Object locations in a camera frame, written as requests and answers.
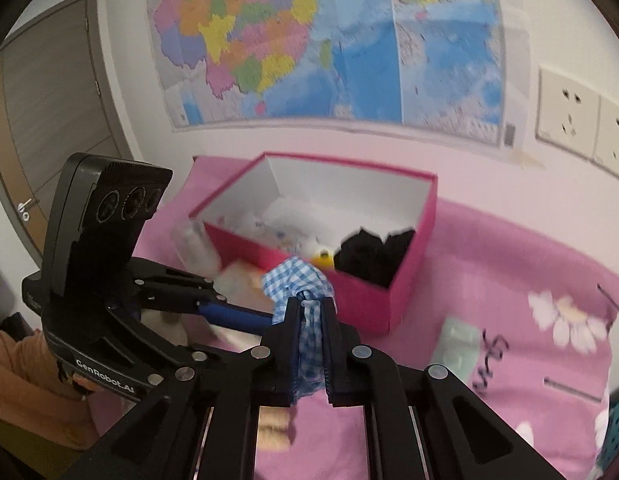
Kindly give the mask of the left hand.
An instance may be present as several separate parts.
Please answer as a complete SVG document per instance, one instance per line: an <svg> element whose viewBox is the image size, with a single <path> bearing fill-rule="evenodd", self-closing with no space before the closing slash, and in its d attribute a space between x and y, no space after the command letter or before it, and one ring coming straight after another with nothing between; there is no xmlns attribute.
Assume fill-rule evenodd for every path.
<svg viewBox="0 0 619 480"><path fill-rule="evenodd" d="M85 399L94 393L104 391L104 387L90 379L75 373L60 361L57 362L57 376L60 382L58 393L66 399Z"/></svg>

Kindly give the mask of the orange sleeve forearm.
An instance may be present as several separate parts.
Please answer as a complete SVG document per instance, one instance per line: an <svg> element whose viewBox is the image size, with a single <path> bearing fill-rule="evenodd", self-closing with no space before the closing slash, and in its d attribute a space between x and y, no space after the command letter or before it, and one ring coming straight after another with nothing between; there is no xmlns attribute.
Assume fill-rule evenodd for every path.
<svg viewBox="0 0 619 480"><path fill-rule="evenodd" d="M74 450L98 440L89 404L59 378L40 332L16 341L0 330L0 420Z"/></svg>

